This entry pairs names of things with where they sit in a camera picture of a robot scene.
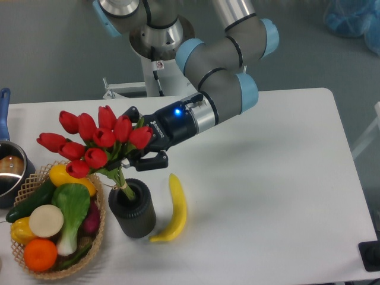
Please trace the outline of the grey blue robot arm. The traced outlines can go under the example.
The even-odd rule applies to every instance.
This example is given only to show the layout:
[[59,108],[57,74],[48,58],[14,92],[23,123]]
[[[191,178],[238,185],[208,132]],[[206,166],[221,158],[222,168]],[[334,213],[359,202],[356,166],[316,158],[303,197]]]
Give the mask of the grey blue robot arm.
[[243,113],[258,101],[255,81],[242,67],[278,46],[276,26],[259,19],[251,1],[214,1],[225,37],[206,45],[194,37],[190,22],[178,14],[176,1],[94,1],[100,21],[113,36],[129,34],[134,51],[151,64],[174,60],[176,74],[168,83],[186,78],[195,93],[143,116],[153,136],[140,151],[113,159],[109,170],[165,168],[166,151],[219,123]]

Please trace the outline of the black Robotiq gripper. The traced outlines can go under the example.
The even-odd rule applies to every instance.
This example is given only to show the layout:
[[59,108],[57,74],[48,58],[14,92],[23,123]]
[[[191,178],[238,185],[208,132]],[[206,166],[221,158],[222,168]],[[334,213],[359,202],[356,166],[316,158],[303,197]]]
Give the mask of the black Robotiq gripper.
[[153,136],[144,148],[144,154],[153,152],[154,156],[146,158],[134,154],[121,160],[121,167],[134,167],[137,172],[167,168],[169,159],[165,151],[197,134],[195,121],[181,101],[144,116],[137,107],[131,106],[122,116],[127,117],[133,124],[143,119],[144,126],[153,130]]

